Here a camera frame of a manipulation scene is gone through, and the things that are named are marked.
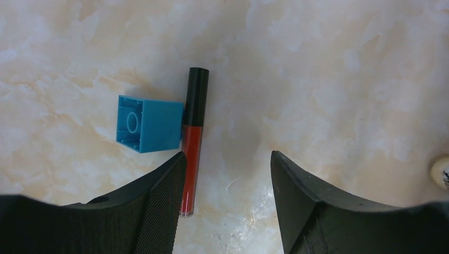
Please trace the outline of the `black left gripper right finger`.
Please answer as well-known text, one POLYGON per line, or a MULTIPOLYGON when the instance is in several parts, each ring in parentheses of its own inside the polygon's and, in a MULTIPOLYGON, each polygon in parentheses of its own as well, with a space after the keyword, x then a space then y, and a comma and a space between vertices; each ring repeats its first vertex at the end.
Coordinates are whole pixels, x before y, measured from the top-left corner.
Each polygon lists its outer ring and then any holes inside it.
POLYGON ((395 207, 348 193, 279 151, 271 179, 285 253, 448 253, 448 202, 395 207))

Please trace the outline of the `white round drawer organizer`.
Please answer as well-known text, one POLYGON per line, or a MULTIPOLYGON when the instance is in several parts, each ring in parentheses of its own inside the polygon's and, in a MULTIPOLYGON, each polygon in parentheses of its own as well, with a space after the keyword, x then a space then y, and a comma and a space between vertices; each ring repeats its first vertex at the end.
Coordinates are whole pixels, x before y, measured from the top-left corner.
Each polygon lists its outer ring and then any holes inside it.
POLYGON ((433 181, 441 188, 448 189, 448 156, 437 159, 430 169, 433 181))

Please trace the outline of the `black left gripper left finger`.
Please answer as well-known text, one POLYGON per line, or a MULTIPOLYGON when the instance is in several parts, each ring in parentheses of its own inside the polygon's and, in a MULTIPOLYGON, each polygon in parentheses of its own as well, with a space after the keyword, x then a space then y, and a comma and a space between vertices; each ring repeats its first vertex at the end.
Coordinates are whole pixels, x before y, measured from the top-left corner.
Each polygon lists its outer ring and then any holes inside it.
POLYGON ((88 203, 1 196, 1 253, 172 253, 186 156, 88 203))

